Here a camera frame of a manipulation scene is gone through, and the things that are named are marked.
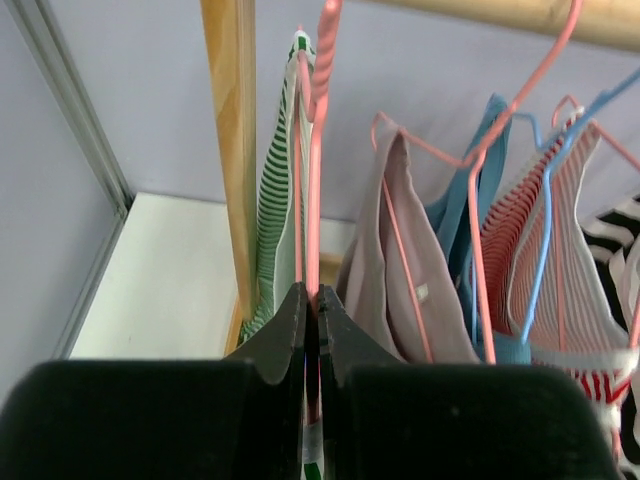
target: clothing tag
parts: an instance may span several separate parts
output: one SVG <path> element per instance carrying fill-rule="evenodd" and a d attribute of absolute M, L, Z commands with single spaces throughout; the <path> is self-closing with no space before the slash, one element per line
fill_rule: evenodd
<path fill-rule="evenodd" d="M 571 122 L 573 124 L 582 115 L 584 115 L 584 107 L 580 106 L 580 107 L 577 107 L 575 110 L 573 110 L 569 115 L 569 119 L 562 124 L 562 132 L 567 131 L 568 129 L 567 122 Z"/>
<path fill-rule="evenodd" d="M 419 302 L 423 302 L 429 296 L 429 287 L 426 283 L 416 287 L 416 297 Z"/>
<path fill-rule="evenodd" d="M 305 425 L 302 430 L 302 463 L 317 463 L 322 460 L 322 420 Z"/>

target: striped shirt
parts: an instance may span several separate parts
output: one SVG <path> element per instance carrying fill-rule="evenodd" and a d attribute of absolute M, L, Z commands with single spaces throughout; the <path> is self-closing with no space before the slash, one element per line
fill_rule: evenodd
<path fill-rule="evenodd" d="M 289 51 L 280 93 L 276 128 L 267 151 L 260 180 L 256 250 L 260 296 L 254 319 L 242 326 L 241 337 L 243 341 L 249 339 L 274 316 L 295 278 L 294 192 L 292 188 L 294 175 L 293 127 L 295 99 L 299 94 L 296 83 L 297 54 L 300 51 L 306 53 L 309 66 L 313 68 L 315 51 L 311 48 L 311 40 L 306 33 L 298 30 Z M 306 199 L 304 191 L 306 191 L 308 184 L 305 181 L 306 172 L 308 172 L 305 159 L 308 159 L 308 138 L 311 135 L 311 125 L 306 120 L 302 108 L 299 113 L 301 144 L 303 145 L 301 183 L 304 200 Z"/>
<path fill-rule="evenodd" d="M 574 121 L 575 116 L 565 128 Z M 620 426 L 619 405 L 637 366 L 638 350 L 628 348 L 627 335 L 612 318 L 576 219 L 584 169 L 599 139 L 597 130 L 587 125 L 552 179 L 554 232 L 529 340 L 533 363 L 566 371 L 591 400 L 603 428 L 611 431 Z M 543 239 L 542 175 L 562 142 L 560 135 L 548 152 L 534 160 L 515 186 L 494 203 L 483 225 L 491 321 L 504 333 L 519 336 L 524 326 Z M 562 350 L 559 288 L 564 288 Z"/>
<path fill-rule="evenodd" d="M 582 231 L 613 318 L 628 332 L 640 289 L 640 195 L 586 222 Z M 618 462 L 626 478 L 634 479 L 640 479 L 640 445 L 634 435 L 639 401 L 640 375 L 635 373 L 621 409 L 622 455 Z"/>

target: hanging clothes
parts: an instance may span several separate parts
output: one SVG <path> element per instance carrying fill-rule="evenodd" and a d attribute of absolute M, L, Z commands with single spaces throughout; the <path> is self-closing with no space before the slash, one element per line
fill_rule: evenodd
<path fill-rule="evenodd" d="M 466 157 L 482 141 L 498 115 L 506 110 L 507 104 L 499 95 L 492 95 L 484 111 L 482 121 L 471 144 L 464 154 Z M 478 175 L 478 217 L 484 219 L 493 202 L 502 178 L 507 154 L 507 144 L 511 121 L 496 141 L 487 150 L 487 156 Z M 458 169 L 442 197 L 425 206 L 429 222 L 436 232 L 438 242 L 447 261 L 451 278 L 458 281 L 463 271 L 463 262 L 471 249 L 469 228 L 469 206 L 467 204 L 468 182 L 471 166 Z"/>
<path fill-rule="evenodd" d="M 424 362 L 413 289 L 433 360 L 477 363 L 442 249 L 413 189 L 409 167 L 408 144 L 399 127 L 385 126 L 336 293 L 353 321 L 388 352 L 409 362 Z M 405 274 L 383 195 L 385 181 L 413 285 Z"/>
<path fill-rule="evenodd" d="M 595 261 L 611 314 L 628 333 L 640 288 L 640 195 L 585 223 L 582 232 Z M 634 479 L 640 479 L 639 402 L 640 374 L 636 372 L 622 404 L 622 455 L 618 461 L 626 477 Z"/>
<path fill-rule="evenodd" d="M 566 131 L 578 114 L 574 112 L 565 125 L 552 135 Z M 512 336 L 507 320 L 507 281 L 512 269 L 516 245 L 542 188 L 542 174 L 562 146 L 562 137 L 545 153 L 536 153 L 522 172 L 498 193 L 480 230 L 489 311 L 494 331 Z"/>
<path fill-rule="evenodd" d="M 620 403 L 637 367 L 638 349 L 628 348 L 628 336 L 612 318 L 576 217 L 584 171 L 599 140 L 593 124 L 587 125 L 552 178 L 553 228 L 561 234 L 555 237 L 559 245 L 551 242 L 530 342 L 534 363 L 560 368 L 576 379 L 610 441 L 610 433 L 620 428 Z M 518 240 L 507 286 L 508 327 L 518 336 L 531 295 L 543 225 L 544 196 L 538 195 Z M 564 302 L 558 302 L 559 292 L 564 292 Z M 564 318 L 564 345 L 559 343 L 559 315 Z"/>
<path fill-rule="evenodd" d="M 499 95 L 492 95 L 485 109 L 482 121 L 465 152 L 465 157 L 482 141 L 498 116 L 507 108 L 507 103 Z M 507 145 L 511 121 L 507 123 L 496 141 L 488 148 L 481 172 L 478 175 L 478 218 L 482 225 L 494 200 L 507 157 Z M 472 338 L 479 338 L 473 348 L 484 359 L 484 341 L 480 328 L 472 325 L 473 291 L 471 288 L 472 249 L 469 222 L 468 182 L 471 168 L 458 170 L 447 191 L 434 203 L 425 206 L 427 216 L 436 232 L 440 246 L 449 267 L 451 278 L 456 284 L 467 330 Z M 529 364 L 531 350 L 528 343 L 521 344 L 510 335 L 494 332 L 494 348 L 497 363 Z"/>
<path fill-rule="evenodd" d="M 259 299 L 254 319 L 242 326 L 243 341 L 249 339 L 274 316 L 287 291 L 295 282 L 293 126 L 297 95 L 297 54 L 301 51 L 305 52 L 309 65 L 313 66 L 315 51 L 311 48 L 311 40 L 305 32 L 298 30 L 289 51 L 279 99 L 276 129 L 260 181 L 256 253 Z M 308 188 L 308 145 L 312 125 L 307 121 L 303 109 L 299 109 L 299 116 L 302 144 L 301 186 L 303 199 L 306 201 L 304 192 Z"/>

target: pink wire hanger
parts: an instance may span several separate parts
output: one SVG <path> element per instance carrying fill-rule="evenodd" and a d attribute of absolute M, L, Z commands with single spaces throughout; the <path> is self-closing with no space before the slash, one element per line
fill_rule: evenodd
<path fill-rule="evenodd" d="M 329 106 L 329 78 L 333 70 L 333 59 L 336 52 L 336 36 L 342 11 L 342 0 L 327 0 L 320 22 L 318 23 L 318 44 L 316 62 L 313 76 L 309 78 L 309 63 L 306 52 L 298 52 L 298 87 L 301 93 L 300 102 L 296 100 L 295 107 L 295 236 L 296 236 L 296 281 L 302 280 L 302 193 L 300 191 L 300 116 L 299 108 L 302 107 L 309 122 L 313 123 L 311 131 L 310 155 L 309 155 L 309 191 L 308 191 L 308 218 L 307 218 L 307 243 L 306 243 L 306 286 L 309 300 L 312 306 L 312 314 L 317 320 L 318 314 L 318 290 L 320 288 L 320 173 L 322 160 L 322 133 L 327 118 Z M 306 384 L 308 423 L 316 423 L 320 416 L 319 409 L 319 381 L 320 364 L 318 358 L 306 358 Z"/>
<path fill-rule="evenodd" d="M 551 126 L 555 127 L 558 122 L 558 115 L 562 108 L 567 104 L 571 103 L 575 108 L 580 106 L 578 100 L 572 95 L 565 95 L 562 100 L 558 103 L 558 106 L 553 111 L 553 116 L 551 117 Z M 626 148 L 620 144 L 611 134 L 609 134 L 606 130 L 604 130 L 595 120 L 591 120 L 589 123 L 604 140 L 616 151 L 620 154 L 622 158 L 624 158 L 627 162 L 633 165 L 638 171 L 640 171 L 640 161 L 634 157 Z M 558 292 L 558 297 L 564 296 L 564 291 Z M 635 310 L 633 313 L 633 321 L 631 323 L 631 331 L 629 332 L 629 348 L 636 348 L 638 346 L 638 339 L 640 337 L 640 295 L 636 298 Z"/>
<path fill-rule="evenodd" d="M 578 22 L 578 18 L 580 16 L 580 12 L 582 10 L 583 0 L 572 0 L 571 9 L 569 11 L 569 15 L 567 16 L 567 21 L 565 23 L 562 32 L 556 39 L 555 43 L 549 50 L 549 53 L 542 60 L 538 68 L 533 72 L 531 77 L 524 84 L 522 89 L 518 92 L 518 94 L 513 99 L 513 102 L 504 110 L 496 119 L 491 129 L 486 133 L 482 141 L 467 155 L 463 160 L 459 160 L 451 155 L 439 150 L 438 148 L 428 144 L 427 142 L 409 134 L 409 132 L 405 128 L 400 128 L 400 132 L 404 135 L 404 137 L 414 145 L 426 150 L 431 155 L 436 158 L 449 163 L 456 168 L 466 168 L 473 164 L 471 169 L 471 173 L 469 175 L 469 183 L 468 183 L 468 198 L 469 198 L 469 219 L 471 223 L 471 244 L 473 250 L 473 258 L 476 266 L 476 276 L 477 276 L 477 285 L 478 285 L 478 297 L 480 304 L 480 319 L 482 323 L 482 334 L 484 338 L 484 348 L 485 348 L 485 358 L 487 363 L 495 364 L 496 356 L 495 350 L 493 346 L 493 334 L 491 329 L 491 318 L 489 312 L 489 299 L 487 295 L 487 285 L 485 279 L 484 272 L 484 262 L 482 259 L 482 244 L 480 241 L 480 225 L 478 221 L 478 200 L 477 200 L 477 179 L 478 173 L 482 169 L 484 165 L 484 161 L 486 158 L 487 149 L 493 144 L 493 142 L 498 138 L 498 136 L 502 133 L 502 130 L 506 126 L 507 122 L 511 118 L 511 116 L 516 112 L 522 101 L 527 97 L 527 95 L 533 90 L 533 88 L 537 85 L 540 79 L 547 73 L 551 65 L 558 58 L 562 50 L 565 48 L 567 43 L 569 42 L 569 38 L 573 33 L 573 30 Z M 376 145 L 375 142 L 375 127 L 377 122 L 380 119 L 385 119 L 390 121 L 389 117 L 383 113 L 378 112 L 375 116 L 372 126 L 372 143 Z M 388 189 L 386 187 L 386 182 L 383 183 L 383 191 L 385 193 L 385 199 L 388 204 L 388 208 L 390 212 L 393 212 L 393 206 L 389 204 L 390 198 L 388 196 Z M 411 276 L 408 270 L 408 264 L 406 256 L 404 255 L 404 247 L 401 243 L 401 239 L 399 236 L 399 232 L 397 230 L 397 223 L 395 222 L 395 213 L 391 214 L 392 226 L 394 229 L 394 233 L 396 235 L 396 240 L 400 245 L 400 254 L 402 256 L 403 266 L 405 267 L 405 274 L 407 275 L 407 280 L 409 281 L 409 285 L 412 285 Z M 418 308 L 418 301 L 415 295 L 415 289 L 410 288 L 410 295 L 412 298 L 412 303 L 414 306 L 414 310 L 416 311 L 416 319 L 419 324 L 422 324 L 421 321 L 421 313 Z M 426 333 L 423 337 L 424 327 L 420 330 L 421 339 L 423 346 L 425 348 L 425 354 L 427 358 L 431 357 L 429 342 L 426 338 Z"/>
<path fill-rule="evenodd" d="M 329 78 L 336 52 L 336 36 L 343 0 L 327 0 L 318 23 L 318 44 L 313 76 L 309 79 L 309 65 L 304 52 L 298 52 L 298 79 L 302 93 L 302 108 L 309 122 L 313 122 L 309 158 L 309 192 L 306 245 L 306 283 L 314 312 L 320 288 L 320 185 L 322 161 L 322 133 L 329 106 Z"/>

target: wooden rod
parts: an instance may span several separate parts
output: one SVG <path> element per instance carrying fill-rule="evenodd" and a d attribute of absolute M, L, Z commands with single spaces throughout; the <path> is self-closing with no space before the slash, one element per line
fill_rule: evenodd
<path fill-rule="evenodd" d="M 243 319 L 256 303 L 255 0 L 200 0 Z"/>
<path fill-rule="evenodd" d="M 365 0 L 557 35 L 570 0 Z M 572 40 L 640 52 L 640 0 L 584 0 Z"/>

